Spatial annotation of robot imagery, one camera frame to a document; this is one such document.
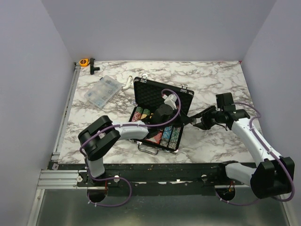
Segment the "black poker chip case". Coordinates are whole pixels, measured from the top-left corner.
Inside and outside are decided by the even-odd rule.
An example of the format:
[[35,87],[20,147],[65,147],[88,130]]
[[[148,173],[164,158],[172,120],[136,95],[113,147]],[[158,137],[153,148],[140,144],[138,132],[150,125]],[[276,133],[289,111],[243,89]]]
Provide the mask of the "black poker chip case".
[[157,155],[141,146],[177,153],[185,125],[189,124],[188,111],[194,91],[188,85],[181,87],[135,77],[133,81],[135,105],[130,122],[141,120],[156,125],[148,128],[149,134],[143,139],[133,139],[139,151]]

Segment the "red playing card deck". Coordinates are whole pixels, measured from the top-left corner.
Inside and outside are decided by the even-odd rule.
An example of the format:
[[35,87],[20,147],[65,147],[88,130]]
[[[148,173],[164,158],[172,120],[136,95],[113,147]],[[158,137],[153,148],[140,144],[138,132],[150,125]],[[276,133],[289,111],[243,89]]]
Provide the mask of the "red playing card deck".
[[149,142],[155,143],[155,144],[159,144],[161,139],[162,139],[162,133],[160,132],[157,135],[155,135],[151,138],[148,138],[146,140],[149,141]]

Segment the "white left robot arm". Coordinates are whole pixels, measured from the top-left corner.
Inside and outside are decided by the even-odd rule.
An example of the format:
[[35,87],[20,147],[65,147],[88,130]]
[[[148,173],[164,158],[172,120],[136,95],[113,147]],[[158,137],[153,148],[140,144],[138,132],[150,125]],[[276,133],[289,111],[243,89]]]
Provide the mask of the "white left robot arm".
[[107,115],[101,116],[78,135],[80,151],[89,170],[88,180],[94,186],[104,182],[103,157],[119,140],[143,140],[156,136],[160,130],[196,122],[181,109],[162,104],[145,118],[127,123],[113,122]]

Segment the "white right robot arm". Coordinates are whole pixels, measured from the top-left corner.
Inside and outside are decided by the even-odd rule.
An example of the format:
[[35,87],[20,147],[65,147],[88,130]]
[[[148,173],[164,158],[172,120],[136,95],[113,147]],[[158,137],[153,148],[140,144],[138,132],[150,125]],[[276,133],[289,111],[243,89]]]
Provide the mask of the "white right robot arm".
[[217,181],[223,185],[232,180],[242,182],[258,199],[292,200],[295,195],[294,161],[277,152],[253,125],[261,114],[257,112],[250,117],[246,110],[237,109],[238,103],[231,93],[216,95],[216,103],[191,116],[191,123],[202,130],[210,130],[214,125],[228,128],[241,139],[256,164],[256,168],[250,168],[237,161],[222,162],[216,173]]

